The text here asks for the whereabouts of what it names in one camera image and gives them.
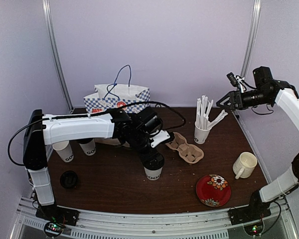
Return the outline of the white paper coffee cup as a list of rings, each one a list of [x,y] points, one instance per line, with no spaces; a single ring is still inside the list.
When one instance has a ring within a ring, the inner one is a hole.
[[[96,145],[93,138],[80,139],[77,142],[86,155],[92,156],[96,153]]]

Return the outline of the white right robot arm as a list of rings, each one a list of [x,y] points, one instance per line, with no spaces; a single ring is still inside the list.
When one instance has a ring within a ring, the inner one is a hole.
[[[250,86],[242,77],[227,74],[235,90],[229,91],[219,99],[216,105],[229,111],[242,111],[260,105],[277,106],[289,118],[293,128],[299,134],[299,95],[294,85],[272,76],[269,67],[261,66],[253,70],[254,86]],[[299,153],[290,167],[273,182],[256,190],[246,208],[249,219],[257,219],[264,211],[265,204],[273,202],[279,196],[291,192],[299,185]]]

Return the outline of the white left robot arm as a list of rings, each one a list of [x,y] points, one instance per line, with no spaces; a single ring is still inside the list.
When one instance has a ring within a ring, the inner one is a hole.
[[[24,135],[23,164],[29,172],[42,212],[51,221],[57,221],[62,211],[54,199],[47,169],[46,146],[55,143],[94,139],[117,138],[134,149],[144,168],[155,171],[164,165],[163,156],[156,147],[171,138],[159,129],[162,121],[147,107],[137,114],[120,109],[77,115],[44,115],[35,110]]]

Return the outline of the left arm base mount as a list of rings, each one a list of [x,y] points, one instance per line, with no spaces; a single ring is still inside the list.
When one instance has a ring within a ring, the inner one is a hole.
[[[59,225],[76,226],[79,218],[79,211],[75,209],[60,207],[56,203],[48,206],[42,206],[38,202],[38,207],[35,215],[38,218],[57,223]]]

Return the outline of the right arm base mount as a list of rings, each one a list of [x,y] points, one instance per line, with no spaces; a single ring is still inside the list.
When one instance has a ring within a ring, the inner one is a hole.
[[[271,215],[270,203],[264,203],[260,196],[260,191],[256,190],[250,197],[249,204],[240,208],[233,208],[228,211],[231,225],[247,223],[260,220],[261,217]]]

